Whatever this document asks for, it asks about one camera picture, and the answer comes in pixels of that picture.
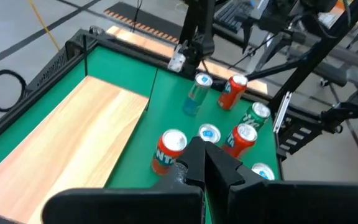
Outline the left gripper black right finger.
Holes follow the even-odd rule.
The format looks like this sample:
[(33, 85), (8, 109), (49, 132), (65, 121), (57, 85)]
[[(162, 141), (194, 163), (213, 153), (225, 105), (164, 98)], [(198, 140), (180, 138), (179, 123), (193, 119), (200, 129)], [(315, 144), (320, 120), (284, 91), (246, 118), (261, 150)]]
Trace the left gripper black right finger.
[(208, 142), (213, 223), (358, 223), (358, 184), (267, 180)]

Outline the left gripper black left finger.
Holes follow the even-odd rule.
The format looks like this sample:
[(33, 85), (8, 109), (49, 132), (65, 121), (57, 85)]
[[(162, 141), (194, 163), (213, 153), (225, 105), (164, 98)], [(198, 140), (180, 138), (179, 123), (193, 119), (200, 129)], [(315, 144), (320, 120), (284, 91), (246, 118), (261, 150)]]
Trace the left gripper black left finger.
[(45, 204), (43, 223), (204, 223), (206, 143), (193, 137), (149, 188), (69, 189)]

